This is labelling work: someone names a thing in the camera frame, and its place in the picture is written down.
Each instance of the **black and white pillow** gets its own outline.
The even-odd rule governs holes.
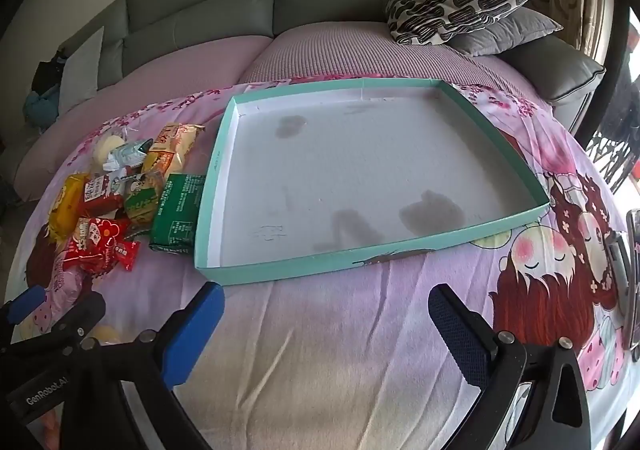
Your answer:
[[[386,18],[399,44],[438,45],[484,29],[527,0],[389,0]]]

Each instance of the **yellow snack package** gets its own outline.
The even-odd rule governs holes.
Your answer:
[[[89,174],[81,173],[72,174],[65,179],[49,213],[49,234],[53,239],[63,242],[76,229],[78,206],[84,182],[88,178]]]
[[[180,173],[187,153],[202,130],[204,130],[202,125],[168,123],[162,128],[146,154],[142,172],[158,170],[165,181],[169,175]]]

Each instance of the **stain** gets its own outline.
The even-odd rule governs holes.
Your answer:
[[[431,190],[422,194],[420,202],[402,208],[399,216],[404,227],[416,237],[459,229],[465,222],[465,214],[456,203]]]
[[[371,265],[379,264],[381,262],[389,262],[390,260],[401,260],[402,258],[409,258],[410,256],[426,255],[432,253],[435,249],[410,249],[409,251],[392,251],[391,253],[383,253],[382,255],[372,256],[366,260],[357,260],[354,264]]]
[[[327,253],[344,249],[345,235],[355,240],[360,247],[382,243],[385,238],[356,210],[334,211],[331,217],[331,229],[334,241],[314,244],[316,252]]]
[[[306,119],[301,115],[286,115],[280,118],[280,125],[276,128],[276,137],[278,139],[289,139],[297,136],[302,132],[303,126],[306,125]]]
[[[353,115],[353,114],[363,114],[367,112],[367,110],[371,110],[372,108],[377,107],[375,103],[356,103],[356,104],[348,104],[347,108],[349,109],[344,115]]]
[[[284,207],[287,211],[293,211],[293,197],[291,197],[291,193],[289,192],[289,188],[286,186],[282,187],[282,193],[284,194]]]

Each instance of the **cartoon face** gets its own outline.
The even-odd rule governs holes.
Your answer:
[[[607,254],[600,225],[593,214],[587,212],[578,218],[578,229],[584,239],[593,277],[601,283],[607,272]]]
[[[511,247],[511,260],[525,279],[540,280],[560,274],[569,285],[575,273],[575,249],[560,233],[548,226],[528,227]]]

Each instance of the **pink bedsheet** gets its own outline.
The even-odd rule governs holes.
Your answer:
[[[86,168],[100,133],[127,125],[142,139],[171,121],[204,124],[186,170],[204,173],[231,96],[317,79],[209,90],[103,125],[47,187],[20,239],[7,298],[26,286],[26,260],[50,205],[66,176]],[[521,153],[548,189],[551,211],[539,223],[428,255],[226,288],[222,322],[178,389],[213,448],[439,448],[477,394],[427,313],[428,293],[441,282],[496,330],[523,342],[570,337],[594,443],[618,420],[639,380],[620,346],[623,318],[602,243],[611,229],[625,230],[612,195],[574,139],[538,105],[484,86],[456,88]],[[100,336],[129,340],[158,329],[203,281],[190,257],[144,245],[132,272],[117,268],[94,284],[107,302]],[[23,337],[37,331],[33,318],[20,327]]]

